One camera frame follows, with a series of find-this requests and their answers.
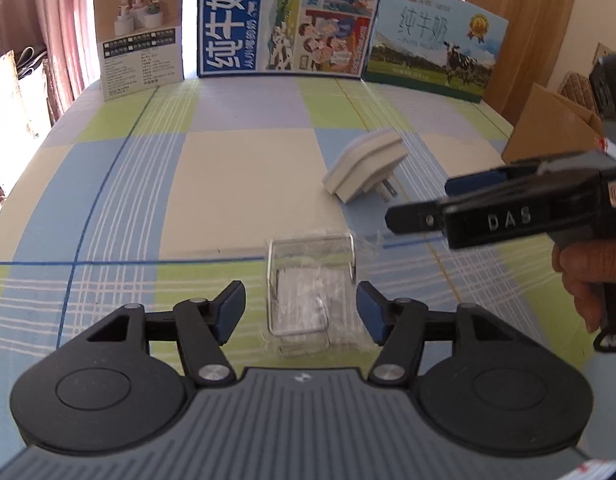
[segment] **wall socket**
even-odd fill
[[[595,52],[595,58],[592,60],[592,65],[595,66],[597,61],[604,56],[610,56],[614,51],[605,46],[604,44],[597,43],[597,51]]]

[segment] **curtain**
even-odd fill
[[[91,81],[86,0],[0,0],[0,38],[5,51],[46,45],[56,118]]]
[[[509,22],[484,101],[516,124],[533,83],[546,86],[573,0],[466,0]]]

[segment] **checkered tablecloth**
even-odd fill
[[[483,104],[351,80],[186,80],[107,103],[97,84],[88,89],[0,215],[0,466],[23,445],[8,409],[16,378],[124,303],[165,310],[242,280],[246,313],[225,346],[236,368],[366,368],[375,352],[288,361],[262,338],[266,240],[347,229],[374,240],[360,277],[386,296],[443,310],[480,303],[584,370],[604,402],[591,450],[616,454],[616,445],[601,451],[616,442],[607,385],[616,360],[592,356],[547,238],[451,253],[438,236],[392,237],[376,194],[344,206],[325,193],[321,178],[344,146],[384,126],[410,150],[393,179],[403,202],[442,195],[449,175],[500,164],[511,132]],[[178,366],[174,345],[152,352]],[[424,366],[448,352],[429,345]]]

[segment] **gray ribbed panel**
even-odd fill
[[[405,393],[355,370],[253,369],[199,393],[139,449],[73,458],[32,448],[0,480],[555,480],[581,462],[574,450],[522,460],[465,450],[428,428]]]

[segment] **clear plastic packaging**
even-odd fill
[[[352,233],[272,240],[267,253],[267,331],[271,352],[310,354],[374,348],[357,314],[357,265],[376,246]]]

